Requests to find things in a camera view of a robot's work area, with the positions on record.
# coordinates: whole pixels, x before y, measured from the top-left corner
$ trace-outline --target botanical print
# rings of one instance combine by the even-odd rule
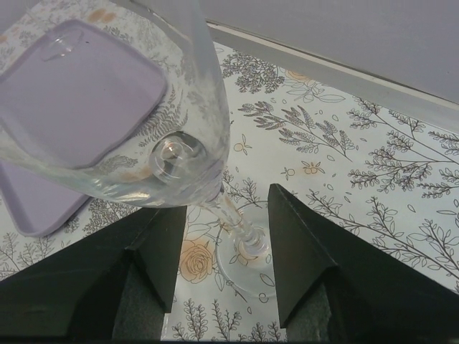
[[[178,322],[172,326],[174,331],[174,339],[178,341],[203,339],[204,334],[209,331],[209,326],[213,324],[218,332],[217,336],[212,337],[212,342],[286,342],[286,338],[279,329],[276,321],[272,321],[266,327],[259,322],[252,328],[248,334],[235,333],[241,325],[243,319],[239,312],[230,313],[228,310],[222,311],[217,299],[214,300],[211,306],[211,315],[208,315],[206,308],[203,305],[195,305],[192,299],[184,302],[184,312],[188,322],[182,325]]]
[[[204,243],[199,239],[185,239],[181,247],[179,271],[191,283],[200,283],[211,275],[214,265],[214,252],[208,248],[210,240]]]
[[[49,15],[50,26],[68,18],[92,22],[142,51],[172,80],[183,74],[156,114],[134,133],[140,152],[147,154],[164,133],[194,123],[185,102],[193,101],[199,109],[206,92],[181,87],[192,81],[189,62],[181,55],[169,62],[173,47],[158,49],[165,47],[162,36],[147,20],[101,0],[45,0],[34,10],[43,18]],[[0,72],[41,35],[27,17],[5,32]],[[280,183],[345,230],[459,292],[459,135],[220,44],[216,51],[231,113],[232,149],[223,183],[237,208],[265,208],[269,185]],[[95,168],[112,173],[118,167],[136,168],[139,161],[139,156],[113,153]],[[130,172],[122,175],[125,181],[149,173]],[[136,209],[95,199],[59,231],[36,239],[17,234],[0,205],[0,280]],[[220,272],[215,251],[219,233],[226,231],[207,211],[189,207],[163,339],[285,340],[275,298],[245,295]],[[249,257],[236,252],[230,261],[250,264]],[[275,286],[267,275],[260,279]]]
[[[244,104],[239,111],[245,117],[254,117],[258,128],[265,130],[278,129],[279,140],[288,145],[296,146],[301,153],[319,153],[322,146],[331,148],[351,161],[348,151],[355,149],[354,144],[344,130],[325,120],[323,123],[314,122],[304,107],[297,105],[289,110],[281,109],[283,117],[275,113],[274,107],[268,102]]]
[[[293,101],[302,100],[307,104],[314,100],[321,102],[342,102],[345,98],[342,95],[333,95],[326,91],[325,85],[319,81],[312,80],[291,70],[285,71],[283,87],[291,87],[286,93],[295,96]]]
[[[242,142],[236,143],[233,149],[235,152],[244,152],[245,155],[248,155],[247,149],[252,149],[252,146],[247,144],[247,139],[242,134]]]
[[[0,281],[49,256],[54,250],[52,236],[22,244],[20,235],[8,231],[0,243]]]
[[[400,188],[412,191],[422,188],[423,198],[440,198],[450,195],[459,187],[459,163],[454,156],[459,154],[459,138],[452,133],[429,130],[431,141],[427,144],[420,137],[426,124],[389,110],[389,116],[381,114],[381,107],[356,98],[361,110],[352,109],[348,112],[353,121],[351,128],[368,130],[377,128],[387,132],[387,145],[369,153],[371,161],[365,161],[368,171],[351,170],[352,187],[360,189],[377,187],[386,194]],[[431,176],[441,182],[427,182]]]
[[[272,93],[285,79],[279,67],[237,51],[223,60],[222,75],[223,78],[238,75],[235,84],[239,86],[239,92],[252,94],[261,91],[262,87],[266,93]]]
[[[352,214],[340,214],[342,203],[334,197],[320,195],[319,191],[310,190],[307,195],[308,205],[320,215],[330,218],[351,233],[359,236],[363,231],[372,231],[376,236],[372,239],[373,246],[390,254],[411,267],[418,265],[427,269],[440,270],[446,277],[455,281],[455,290],[459,292],[459,256],[455,247],[459,245],[459,201],[453,202],[453,207],[439,210],[441,216],[454,219],[455,228],[443,229],[434,219],[419,219],[418,229],[408,232],[397,226],[398,210],[390,209],[375,196],[367,203],[368,219],[358,220]],[[416,212],[409,205],[408,209]]]

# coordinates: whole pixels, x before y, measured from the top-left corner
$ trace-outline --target orange rose print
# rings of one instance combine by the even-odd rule
[[[309,80],[311,80],[309,77],[306,77],[305,75],[302,75],[302,74],[292,72],[291,70],[285,71],[285,74],[289,78],[297,80],[297,81],[301,81],[301,82],[308,82]]]
[[[188,282],[200,283],[212,274],[213,252],[210,252],[206,244],[184,240],[180,254],[180,273]]]
[[[105,14],[105,9],[96,9],[93,13],[91,13],[89,15],[89,17],[87,18],[87,20],[90,22],[90,23],[94,23],[96,22],[97,20],[101,19],[103,17],[103,15]]]

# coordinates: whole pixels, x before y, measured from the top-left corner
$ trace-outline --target patterned tablecloth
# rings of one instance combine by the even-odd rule
[[[144,19],[125,23],[125,9],[106,1],[61,6],[48,0],[34,10],[55,24],[84,19],[135,47],[142,39],[138,26]],[[27,17],[1,35],[0,72],[39,35]],[[231,110],[232,150],[224,184],[238,206],[266,201],[269,185],[280,183],[318,213],[459,292],[459,135],[215,47]],[[0,206],[0,278],[132,211],[94,199],[59,231],[32,239],[17,234]],[[211,214],[189,208],[174,307],[163,338],[284,340],[275,299],[241,295],[213,268],[218,231]],[[271,279],[263,282],[274,288]]]

